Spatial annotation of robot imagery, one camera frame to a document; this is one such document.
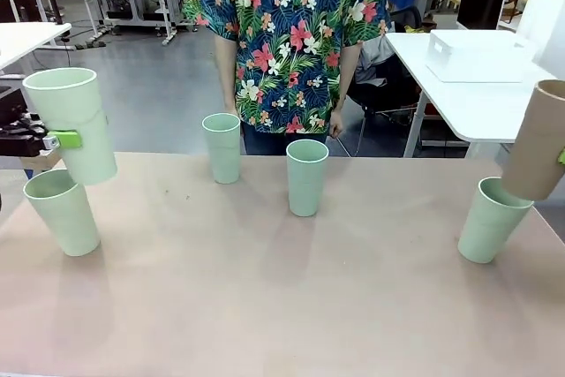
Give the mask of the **white plastic basket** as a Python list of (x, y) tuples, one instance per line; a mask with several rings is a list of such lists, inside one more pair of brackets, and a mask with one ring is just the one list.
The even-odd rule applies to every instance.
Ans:
[(432, 30), (426, 55), (428, 63), (448, 61), (455, 54), (495, 54), (531, 60), (535, 47), (515, 33), (504, 30)]

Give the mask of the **light green plastic cup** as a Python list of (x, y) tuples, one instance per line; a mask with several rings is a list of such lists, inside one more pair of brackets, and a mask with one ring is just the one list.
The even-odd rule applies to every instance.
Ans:
[(68, 170), (49, 170), (26, 182), (23, 193), (47, 225), (63, 252), (87, 255), (101, 240), (84, 185)]
[(72, 179), (97, 185), (114, 177), (117, 164), (97, 73), (66, 67), (36, 72), (23, 86), (43, 125), (49, 131), (76, 131), (82, 148), (56, 149)]
[(531, 200), (507, 192), (500, 177), (481, 179), (458, 240), (458, 252), (471, 262), (490, 263), (532, 205)]
[(202, 120), (212, 175), (216, 183), (233, 184), (240, 175), (240, 119), (216, 113)]
[(323, 194), (326, 160), (324, 143), (299, 139), (286, 148), (290, 211), (300, 217), (315, 215)]

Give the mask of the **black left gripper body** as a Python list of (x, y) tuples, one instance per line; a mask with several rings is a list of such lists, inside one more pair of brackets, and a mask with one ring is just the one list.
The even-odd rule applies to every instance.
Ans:
[(36, 157), (45, 148), (45, 126), (25, 103), (0, 109), (0, 156)]

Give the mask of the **person's left forearm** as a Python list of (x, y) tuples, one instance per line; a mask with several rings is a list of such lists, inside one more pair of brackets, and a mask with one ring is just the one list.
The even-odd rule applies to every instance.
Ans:
[(358, 60), (361, 54), (363, 42), (358, 42), (352, 46), (343, 47), (340, 51), (340, 84), (339, 84), (339, 100), (335, 106), (334, 112), (341, 113), (348, 93), (350, 83), (355, 74)]

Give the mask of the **white side table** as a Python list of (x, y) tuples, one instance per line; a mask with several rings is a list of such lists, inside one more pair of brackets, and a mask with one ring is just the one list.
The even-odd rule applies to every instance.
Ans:
[(425, 65), (429, 34), (389, 33), (392, 49), (421, 88), (403, 156), (411, 158), (426, 105), (431, 103), (458, 139), (470, 143), (466, 158), (493, 159), (512, 143), (524, 119), (534, 85), (555, 76), (528, 64), (521, 83), (444, 83)]

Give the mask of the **white rounded desk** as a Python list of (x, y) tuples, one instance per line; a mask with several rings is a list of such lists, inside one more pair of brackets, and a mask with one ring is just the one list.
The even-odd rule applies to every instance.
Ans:
[(69, 23), (0, 23), (0, 71), (71, 29)]

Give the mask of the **black office chair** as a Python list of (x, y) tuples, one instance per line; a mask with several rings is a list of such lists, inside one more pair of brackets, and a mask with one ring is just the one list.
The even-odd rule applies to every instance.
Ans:
[(399, 114), (409, 120), (420, 92), (418, 83), (385, 35), (362, 44), (347, 95), (362, 108), (365, 118)]

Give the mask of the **brown plastic cup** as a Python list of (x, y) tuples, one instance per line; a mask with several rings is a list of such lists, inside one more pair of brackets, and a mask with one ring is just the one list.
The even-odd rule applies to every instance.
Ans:
[(545, 200), (563, 176), (557, 162), (565, 147), (565, 81), (536, 83), (510, 156), (502, 172), (502, 187), (525, 200)]

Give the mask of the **person's right forearm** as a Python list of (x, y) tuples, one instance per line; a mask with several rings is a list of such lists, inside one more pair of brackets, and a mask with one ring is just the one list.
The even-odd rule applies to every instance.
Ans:
[(223, 104), (235, 103), (237, 43), (219, 35), (214, 37), (215, 62), (222, 88)]

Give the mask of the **person's left hand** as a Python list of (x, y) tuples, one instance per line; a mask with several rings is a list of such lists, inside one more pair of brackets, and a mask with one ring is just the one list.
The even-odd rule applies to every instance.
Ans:
[(329, 119), (328, 135), (332, 139), (337, 139), (343, 132), (343, 117), (340, 110), (333, 110)]

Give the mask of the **person in floral shirt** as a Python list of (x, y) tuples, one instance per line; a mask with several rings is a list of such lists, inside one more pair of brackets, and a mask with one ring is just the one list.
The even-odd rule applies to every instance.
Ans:
[(341, 49), (390, 26), (387, 0), (185, 0), (184, 12), (237, 43), (235, 104), (249, 155), (331, 138)]

